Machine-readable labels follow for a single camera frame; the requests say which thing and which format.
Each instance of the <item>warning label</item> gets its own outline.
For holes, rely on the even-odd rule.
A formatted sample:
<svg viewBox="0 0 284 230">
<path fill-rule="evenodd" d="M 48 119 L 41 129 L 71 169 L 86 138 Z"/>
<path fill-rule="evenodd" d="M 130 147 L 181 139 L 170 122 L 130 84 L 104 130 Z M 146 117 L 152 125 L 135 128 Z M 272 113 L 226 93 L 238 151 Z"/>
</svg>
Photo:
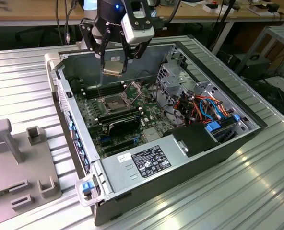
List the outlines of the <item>warning label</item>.
<svg viewBox="0 0 284 230">
<path fill-rule="evenodd" d="M 133 154 L 131 158 L 139 169 L 141 176 L 144 178 L 171 167 L 170 162 L 159 145 Z"/>
</svg>

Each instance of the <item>desk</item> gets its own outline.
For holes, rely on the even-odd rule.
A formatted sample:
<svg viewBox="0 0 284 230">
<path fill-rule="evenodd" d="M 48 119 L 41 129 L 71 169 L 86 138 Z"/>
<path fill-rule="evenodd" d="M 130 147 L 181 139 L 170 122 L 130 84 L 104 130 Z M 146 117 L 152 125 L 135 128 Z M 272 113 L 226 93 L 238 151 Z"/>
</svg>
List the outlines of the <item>desk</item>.
<svg viewBox="0 0 284 230">
<path fill-rule="evenodd" d="M 5 0 L 12 11 L 0 9 L 0 26 L 41 26 L 57 25 L 54 0 Z M 67 10 L 71 0 L 67 0 Z M 59 0 L 58 17 L 60 25 L 65 24 L 65 5 Z M 84 12 L 78 4 L 71 12 L 69 25 L 78 25 Z"/>
<path fill-rule="evenodd" d="M 0 9 L 0 26 L 37 26 L 37 25 L 56 25 L 55 1 L 54 0 L 7 0 L 12 11 Z M 68 10 L 71 0 L 67 0 Z M 230 29 L 235 22 L 278 22 L 284 21 L 284 15 L 279 16 L 258 16 L 247 9 L 247 5 L 240 5 L 239 11 L 227 17 L 226 26 L 218 38 L 213 53 L 217 54 L 224 40 L 226 39 Z M 168 18 L 172 13 L 173 7 L 158 6 L 158 16 Z M 65 24 L 64 1 L 59 0 L 59 20 L 60 24 Z M 78 25 L 84 12 L 80 5 L 72 11 L 69 25 Z M 185 3 L 181 3 L 179 9 L 172 20 L 173 23 L 202 23 L 216 22 L 218 15 L 216 13 L 208 13 L 202 9 L 201 5 L 191 7 Z"/>
<path fill-rule="evenodd" d="M 225 41 L 229 31 L 233 27 L 235 22 L 284 22 L 284 15 L 280 16 L 258 16 L 255 13 L 247 9 L 248 5 L 240 4 L 241 9 L 239 11 L 234 11 L 233 14 L 226 18 L 227 24 L 225 25 L 220 37 L 218 38 L 215 46 L 213 47 L 212 53 L 217 54 L 220 50 L 221 45 Z M 179 5 L 178 11 L 172 20 L 173 23 L 206 23 L 206 22 L 216 22 L 218 14 L 208 13 L 202 9 L 203 6 L 197 5 L 191 7 L 185 3 Z M 158 16 L 163 16 L 168 18 L 172 13 L 173 8 L 168 6 L 158 6 Z"/>
</svg>

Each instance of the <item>sticker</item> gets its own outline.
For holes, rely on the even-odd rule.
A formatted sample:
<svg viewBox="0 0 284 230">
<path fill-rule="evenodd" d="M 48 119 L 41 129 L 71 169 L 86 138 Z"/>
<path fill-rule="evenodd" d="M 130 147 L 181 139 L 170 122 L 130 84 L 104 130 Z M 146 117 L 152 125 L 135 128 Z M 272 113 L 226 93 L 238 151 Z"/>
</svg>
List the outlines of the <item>sticker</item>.
<svg viewBox="0 0 284 230">
<path fill-rule="evenodd" d="M 119 161 L 120 163 L 122 163 L 122 162 L 124 162 L 124 161 L 131 160 L 131 153 L 128 152 L 128 153 L 125 153 L 125 154 L 123 154 L 123 155 L 119 155 L 119 156 L 117 157 L 117 159 L 118 159 L 118 161 Z"/>
<path fill-rule="evenodd" d="M 111 61 L 120 61 L 120 56 L 111 57 Z"/>
<path fill-rule="evenodd" d="M 144 18 L 145 17 L 143 11 L 134 11 L 133 16 L 135 18 Z"/>
<path fill-rule="evenodd" d="M 142 177 L 147 178 L 155 173 L 171 167 L 171 163 L 159 145 L 131 155 Z"/>
</svg>

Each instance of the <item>aluminum extrusion table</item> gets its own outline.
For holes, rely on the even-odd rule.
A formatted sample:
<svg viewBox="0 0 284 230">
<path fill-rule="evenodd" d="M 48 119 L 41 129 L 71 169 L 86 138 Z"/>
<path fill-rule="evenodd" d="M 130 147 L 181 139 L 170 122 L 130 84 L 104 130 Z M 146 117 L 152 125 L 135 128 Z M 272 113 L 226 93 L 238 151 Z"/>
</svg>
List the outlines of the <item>aluminum extrusion table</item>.
<svg viewBox="0 0 284 230">
<path fill-rule="evenodd" d="M 260 35 L 257 37 L 254 44 L 251 46 L 245 57 L 242 59 L 242 61 L 237 66 L 235 73 L 239 73 L 243 67 L 245 66 L 246 62 L 249 60 L 249 58 L 252 56 L 252 54 L 255 52 L 259 44 L 263 41 L 266 35 L 270 35 L 272 39 L 270 42 L 266 45 L 266 47 L 261 52 L 262 56 L 266 56 L 269 52 L 270 48 L 273 46 L 275 41 L 279 41 L 284 44 L 284 26 L 266 26 Z"/>
<path fill-rule="evenodd" d="M 178 40 L 194 53 L 268 127 L 228 160 L 159 195 L 123 216 L 95 227 L 90 208 L 74 190 L 77 174 L 49 90 L 43 55 L 77 50 L 55 46 L 0 51 L 0 117 L 14 132 L 46 130 L 62 197 L 0 224 L 0 229 L 283 229 L 284 117 L 197 40 Z M 203 75 L 196 75 L 203 80 Z"/>
</svg>

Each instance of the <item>blue cable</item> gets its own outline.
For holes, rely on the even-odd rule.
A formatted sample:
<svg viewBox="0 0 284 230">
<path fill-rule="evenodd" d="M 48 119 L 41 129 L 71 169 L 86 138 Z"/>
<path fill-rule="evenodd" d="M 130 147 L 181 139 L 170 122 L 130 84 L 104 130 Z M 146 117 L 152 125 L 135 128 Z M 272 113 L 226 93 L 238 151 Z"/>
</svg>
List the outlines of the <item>blue cable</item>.
<svg viewBox="0 0 284 230">
<path fill-rule="evenodd" d="M 201 110 L 201 113 L 202 113 L 204 116 L 210 118 L 211 121 L 213 121 L 213 118 L 212 118 L 211 116 L 207 115 L 207 114 L 203 111 L 203 108 L 202 108 L 202 101 L 204 101 L 204 100 L 207 100 L 207 101 L 209 101 L 211 104 L 213 104 L 213 107 L 214 107 L 215 111 L 218 113 L 218 115 L 219 115 L 220 117 L 222 117 L 222 118 L 225 118 L 225 116 L 224 116 L 223 113 L 218 109 L 218 107 L 215 105 L 215 103 L 214 103 L 212 100 L 208 99 L 208 98 L 202 99 L 202 100 L 200 101 L 200 110 Z"/>
<path fill-rule="evenodd" d="M 213 118 L 212 118 L 211 116 L 207 115 L 207 114 L 204 112 L 204 110 L 203 110 L 203 108 L 202 108 L 202 104 L 201 104 L 202 101 L 203 101 L 203 100 L 200 101 L 200 111 L 201 111 L 201 113 L 202 113 L 204 116 L 206 116 L 206 117 L 208 117 L 209 119 L 211 119 L 211 121 L 213 121 Z"/>
</svg>

